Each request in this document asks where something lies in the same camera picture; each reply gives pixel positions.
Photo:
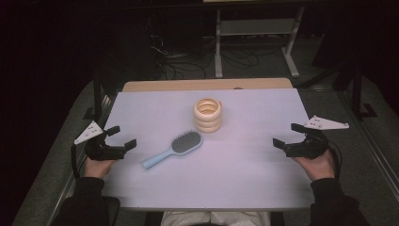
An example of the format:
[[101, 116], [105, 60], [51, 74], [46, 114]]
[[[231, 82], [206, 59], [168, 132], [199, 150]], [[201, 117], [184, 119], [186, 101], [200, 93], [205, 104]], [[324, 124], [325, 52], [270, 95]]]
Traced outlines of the person's right hand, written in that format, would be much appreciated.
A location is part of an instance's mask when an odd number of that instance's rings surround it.
[[325, 151], [314, 159], [294, 157], [293, 160], [305, 170], [312, 182], [335, 177], [334, 159], [330, 151]]

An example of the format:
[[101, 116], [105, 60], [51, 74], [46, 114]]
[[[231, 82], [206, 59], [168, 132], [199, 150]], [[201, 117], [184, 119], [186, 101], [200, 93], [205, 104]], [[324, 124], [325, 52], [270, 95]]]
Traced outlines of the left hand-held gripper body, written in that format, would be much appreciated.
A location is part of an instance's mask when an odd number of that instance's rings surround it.
[[92, 121], [88, 127], [74, 140], [78, 145], [86, 142], [86, 155], [97, 161], [123, 159], [126, 151], [123, 146], [110, 146], [105, 143], [107, 136], [104, 129], [96, 121]]

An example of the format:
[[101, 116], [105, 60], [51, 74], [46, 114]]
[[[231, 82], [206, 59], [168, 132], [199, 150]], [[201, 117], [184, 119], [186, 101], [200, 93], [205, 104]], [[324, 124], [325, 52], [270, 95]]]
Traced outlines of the light blue hairbrush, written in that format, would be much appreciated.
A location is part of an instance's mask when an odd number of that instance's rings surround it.
[[153, 166], [157, 165], [158, 163], [162, 162], [163, 160], [167, 159], [170, 156], [183, 156], [188, 153], [195, 151], [199, 148], [202, 144], [202, 135], [195, 130], [186, 131], [177, 137], [175, 137], [172, 142], [170, 143], [169, 148], [159, 153], [142, 163], [142, 166], [149, 170]]

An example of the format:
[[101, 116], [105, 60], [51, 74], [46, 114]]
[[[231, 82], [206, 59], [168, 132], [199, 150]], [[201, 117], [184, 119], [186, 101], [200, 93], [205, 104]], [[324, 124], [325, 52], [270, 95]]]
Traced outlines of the black metal stand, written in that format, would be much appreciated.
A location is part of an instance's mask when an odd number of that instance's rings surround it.
[[107, 95], [102, 86], [101, 77], [98, 72], [93, 75], [93, 106], [86, 110], [85, 120], [99, 122], [103, 116], [107, 102]]
[[362, 73], [358, 64], [354, 66], [352, 79], [352, 111], [356, 118], [362, 121], [364, 118], [374, 118], [377, 116], [375, 110], [370, 104], [361, 100], [362, 91]]

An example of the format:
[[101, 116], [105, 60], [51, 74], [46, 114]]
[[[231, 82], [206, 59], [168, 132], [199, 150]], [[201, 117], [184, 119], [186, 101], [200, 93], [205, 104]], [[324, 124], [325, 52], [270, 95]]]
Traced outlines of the cream ringed holder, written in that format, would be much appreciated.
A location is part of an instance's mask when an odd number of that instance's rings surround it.
[[213, 98], [202, 98], [193, 105], [194, 123], [202, 133], [213, 133], [222, 124], [222, 104]]

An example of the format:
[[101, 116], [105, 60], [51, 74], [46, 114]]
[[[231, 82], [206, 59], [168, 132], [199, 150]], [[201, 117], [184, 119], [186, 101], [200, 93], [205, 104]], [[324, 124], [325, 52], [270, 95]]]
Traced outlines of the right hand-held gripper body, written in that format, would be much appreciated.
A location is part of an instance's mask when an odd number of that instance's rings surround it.
[[304, 125], [309, 129], [308, 134], [303, 134], [305, 139], [299, 143], [285, 144], [285, 154], [287, 157], [306, 157], [314, 159], [322, 155], [329, 146], [329, 140], [323, 134], [324, 130], [348, 129], [346, 122], [337, 122], [317, 116], [313, 116]]

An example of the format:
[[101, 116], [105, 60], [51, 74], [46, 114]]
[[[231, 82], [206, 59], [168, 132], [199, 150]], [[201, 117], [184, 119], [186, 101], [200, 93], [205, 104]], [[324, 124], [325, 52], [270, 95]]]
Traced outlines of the lavender table cover sheet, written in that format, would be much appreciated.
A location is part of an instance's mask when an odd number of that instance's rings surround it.
[[[172, 139], [194, 127], [193, 106], [201, 98], [222, 104], [221, 127], [185, 156], [170, 156], [151, 169], [143, 161], [165, 151]], [[303, 140], [292, 123], [308, 116], [295, 89], [231, 89], [122, 92], [107, 126], [107, 139], [137, 145], [114, 165], [104, 195], [136, 210], [293, 210], [313, 201], [301, 167], [274, 147]]]

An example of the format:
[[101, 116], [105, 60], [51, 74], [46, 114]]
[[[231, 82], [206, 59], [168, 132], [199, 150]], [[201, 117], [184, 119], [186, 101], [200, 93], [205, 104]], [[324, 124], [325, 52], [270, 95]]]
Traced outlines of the person's legs in grey pants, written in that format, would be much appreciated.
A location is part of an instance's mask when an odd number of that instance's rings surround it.
[[271, 226], [269, 212], [165, 212], [161, 226]]

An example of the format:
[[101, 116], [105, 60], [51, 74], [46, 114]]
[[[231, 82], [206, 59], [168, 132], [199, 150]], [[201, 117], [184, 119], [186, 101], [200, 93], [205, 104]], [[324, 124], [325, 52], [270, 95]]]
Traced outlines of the person's left hand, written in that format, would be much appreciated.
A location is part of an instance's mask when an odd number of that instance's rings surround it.
[[116, 160], [97, 161], [88, 157], [85, 161], [84, 176], [103, 179], [115, 163]]

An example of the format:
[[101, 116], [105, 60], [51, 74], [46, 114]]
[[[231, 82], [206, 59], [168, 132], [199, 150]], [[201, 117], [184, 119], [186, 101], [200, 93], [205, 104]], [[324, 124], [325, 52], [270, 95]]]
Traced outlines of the white metal table frame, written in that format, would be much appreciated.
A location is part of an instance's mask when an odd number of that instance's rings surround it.
[[222, 37], [249, 36], [249, 35], [288, 35], [289, 41], [281, 48], [287, 67], [293, 78], [299, 77], [299, 71], [291, 56], [295, 44], [296, 35], [301, 24], [305, 8], [300, 7], [294, 18], [261, 19], [261, 20], [231, 20], [221, 19], [221, 11], [216, 12], [215, 25], [215, 77], [222, 78]]

